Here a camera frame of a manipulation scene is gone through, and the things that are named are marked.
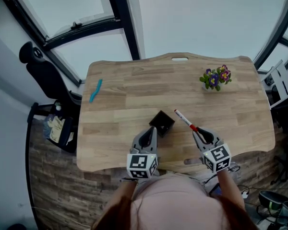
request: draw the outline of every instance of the black square container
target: black square container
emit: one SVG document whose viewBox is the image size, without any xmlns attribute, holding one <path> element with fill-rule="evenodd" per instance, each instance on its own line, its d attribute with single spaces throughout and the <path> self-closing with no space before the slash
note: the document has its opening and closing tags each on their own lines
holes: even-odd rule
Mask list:
<svg viewBox="0 0 288 230">
<path fill-rule="evenodd" d="M 149 122 L 150 126 L 155 126 L 158 135 L 164 137 L 172 128 L 175 121 L 171 119 L 165 112 L 160 111 L 152 121 Z"/>
</svg>

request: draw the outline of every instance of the white folding chair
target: white folding chair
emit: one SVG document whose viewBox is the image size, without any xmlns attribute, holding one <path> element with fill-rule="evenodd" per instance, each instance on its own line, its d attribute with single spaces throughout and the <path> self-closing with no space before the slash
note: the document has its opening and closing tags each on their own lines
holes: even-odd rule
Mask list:
<svg viewBox="0 0 288 230">
<path fill-rule="evenodd" d="M 274 80 L 273 85 L 276 85 L 280 97 L 278 102 L 270 105 L 271 109 L 288 98 L 288 72 L 282 60 L 280 60 L 275 67 L 272 67 L 271 70 L 269 70 L 261 82 L 263 82 L 269 75 L 272 76 Z"/>
</svg>

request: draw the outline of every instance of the white cable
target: white cable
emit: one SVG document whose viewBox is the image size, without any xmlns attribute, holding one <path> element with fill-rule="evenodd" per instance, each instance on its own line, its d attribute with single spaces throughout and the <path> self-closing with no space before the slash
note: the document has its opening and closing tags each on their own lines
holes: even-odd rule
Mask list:
<svg viewBox="0 0 288 230">
<path fill-rule="evenodd" d="M 87 225 L 81 224 L 80 222 L 75 221 L 75 220 L 73 220 L 73 219 L 66 218 L 66 217 L 62 216 L 61 214 L 59 214 L 58 212 L 55 212 L 55 211 L 52 211 L 52 210 L 43 209 L 43 208 L 39 208 L 39 207 L 31 207 L 31 208 L 45 210 L 45 211 L 48 211 L 48 212 L 50 212 L 50 213 L 56 213 L 56 214 L 59 215 L 60 217 L 63 217 L 63 218 L 68 219 L 68 220 L 71 220 L 71 221 L 73 221 L 73 222 L 75 222 L 75 223 L 77 223 L 77 224 L 79 224 L 79 225 L 81 225 L 81 226 L 91 228 L 91 226 L 87 226 Z"/>
</svg>

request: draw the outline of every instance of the flower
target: flower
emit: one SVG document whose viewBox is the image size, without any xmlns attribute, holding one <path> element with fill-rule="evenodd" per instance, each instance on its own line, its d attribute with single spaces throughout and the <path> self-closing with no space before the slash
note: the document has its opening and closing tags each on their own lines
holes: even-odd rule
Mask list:
<svg viewBox="0 0 288 230">
<path fill-rule="evenodd" d="M 221 67 L 219 67 L 220 71 L 224 71 L 224 70 L 227 70 L 227 66 L 226 65 L 223 65 Z"/>
<path fill-rule="evenodd" d="M 207 75 L 211 75 L 211 74 L 212 74 L 211 69 L 208 68 L 208 69 L 206 70 L 206 74 L 207 74 Z"/>
<path fill-rule="evenodd" d="M 229 80 L 229 71 L 224 71 L 220 73 L 220 77 L 221 79 L 223 79 L 224 81 L 228 81 Z"/>
<path fill-rule="evenodd" d="M 212 74 L 210 76 L 209 83 L 215 87 L 215 86 L 217 86 L 218 79 L 219 79 L 219 76 L 217 74 Z"/>
</svg>

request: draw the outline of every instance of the table top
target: table top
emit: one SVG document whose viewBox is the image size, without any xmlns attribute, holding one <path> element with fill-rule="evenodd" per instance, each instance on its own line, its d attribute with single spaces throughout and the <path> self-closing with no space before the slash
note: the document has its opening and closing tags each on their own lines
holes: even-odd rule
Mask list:
<svg viewBox="0 0 288 230">
<path fill-rule="evenodd" d="M 173 60 L 186 57 L 187 60 Z M 207 92 L 199 77 L 207 68 L 226 64 L 232 82 Z M 91 94 L 102 79 L 92 103 Z M 275 135 L 269 103 L 248 57 L 211 58 L 169 53 L 137 61 L 98 61 L 85 81 L 78 129 L 77 165 L 84 171 L 126 167 L 133 138 L 160 111 L 175 120 L 158 137 L 160 169 L 180 173 L 202 170 L 192 130 L 174 113 L 178 109 L 195 126 L 212 128 L 229 145 L 232 156 L 269 151 Z"/>
</svg>

